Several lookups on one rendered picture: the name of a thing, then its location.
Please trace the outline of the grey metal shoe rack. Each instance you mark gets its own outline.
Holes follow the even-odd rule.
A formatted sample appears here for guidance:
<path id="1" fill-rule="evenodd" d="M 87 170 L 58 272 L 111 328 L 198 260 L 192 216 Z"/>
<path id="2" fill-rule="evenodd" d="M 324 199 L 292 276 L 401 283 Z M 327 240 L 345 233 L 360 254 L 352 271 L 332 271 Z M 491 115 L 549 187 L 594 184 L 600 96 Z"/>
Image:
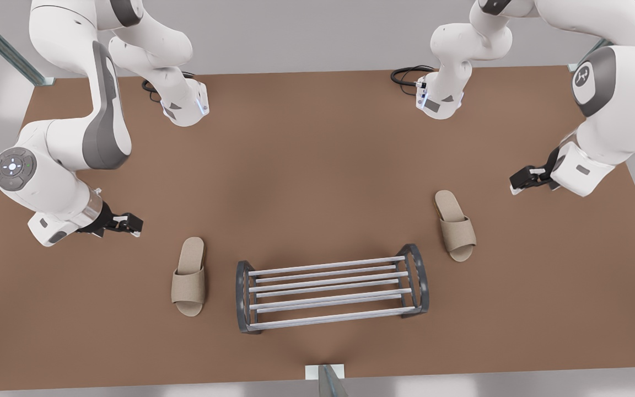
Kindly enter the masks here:
<path id="1" fill-rule="evenodd" d="M 430 287 L 419 248 L 405 244 L 386 258 L 257 270 L 236 268 L 240 332 L 400 316 L 430 309 Z"/>

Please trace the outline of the beige left slipper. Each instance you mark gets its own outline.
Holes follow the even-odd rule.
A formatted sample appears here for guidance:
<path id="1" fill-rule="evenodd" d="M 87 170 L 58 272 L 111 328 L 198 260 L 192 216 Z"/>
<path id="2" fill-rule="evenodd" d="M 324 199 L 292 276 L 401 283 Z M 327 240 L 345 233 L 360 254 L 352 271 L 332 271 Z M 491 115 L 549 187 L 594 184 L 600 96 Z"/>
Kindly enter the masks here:
<path id="1" fill-rule="evenodd" d="M 446 251 L 454 261 L 466 261 L 477 244 L 471 220 L 464 214 L 454 194 L 440 190 L 434 194 L 434 206 L 443 231 Z"/>

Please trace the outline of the beige slipper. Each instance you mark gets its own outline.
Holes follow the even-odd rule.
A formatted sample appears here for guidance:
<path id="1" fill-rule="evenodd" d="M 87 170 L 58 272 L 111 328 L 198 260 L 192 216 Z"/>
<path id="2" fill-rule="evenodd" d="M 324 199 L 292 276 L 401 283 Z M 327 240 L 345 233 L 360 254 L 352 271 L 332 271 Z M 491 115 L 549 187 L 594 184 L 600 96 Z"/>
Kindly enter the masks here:
<path id="1" fill-rule="evenodd" d="M 454 261 L 466 261 L 477 244 L 471 220 L 464 214 L 454 194 L 440 190 L 434 194 L 434 206 L 443 231 L 446 251 Z"/>
<path id="2" fill-rule="evenodd" d="M 205 303 L 205 244 L 189 237 L 181 247 L 178 266 L 171 282 L 171 302 L 185 316 L 194 317 Z"/>

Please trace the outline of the beige right slipper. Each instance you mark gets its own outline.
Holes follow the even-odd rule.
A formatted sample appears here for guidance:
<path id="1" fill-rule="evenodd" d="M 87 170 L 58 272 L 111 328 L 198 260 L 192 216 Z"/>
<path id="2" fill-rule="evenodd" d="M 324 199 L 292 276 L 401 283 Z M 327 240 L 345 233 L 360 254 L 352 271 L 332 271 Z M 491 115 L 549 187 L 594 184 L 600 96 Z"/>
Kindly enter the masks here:
<path id="1" fill-rule="evenodd" d="M 171 302 L 185 316 L 194 317 L 205 303 L 205 244 L 189 237 L 181 247 L 178 266 L 171 282 Z"/>

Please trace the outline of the silver frame post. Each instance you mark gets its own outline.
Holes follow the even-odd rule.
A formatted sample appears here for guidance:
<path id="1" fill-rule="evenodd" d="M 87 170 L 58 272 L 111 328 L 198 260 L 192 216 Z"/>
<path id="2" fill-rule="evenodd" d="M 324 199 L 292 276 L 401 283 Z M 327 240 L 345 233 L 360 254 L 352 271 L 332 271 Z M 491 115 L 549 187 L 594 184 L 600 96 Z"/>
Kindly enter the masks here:
<path id="1" fill-rule="evenodd" d="M 317 380 L 319 397 L 349 397 L 342 384 L 344 364 L 316 364 L 305 366 L 305 379 Z"/>
<path id="2" fill-rule="evenodd" d="M 0 35 L 0 56 L 34 86 L 51 86 L 55 83 L 54 77 L 43 76 L 42 73 L 40 73 L 35 66 L 31 65 L 2 35 Z"/>

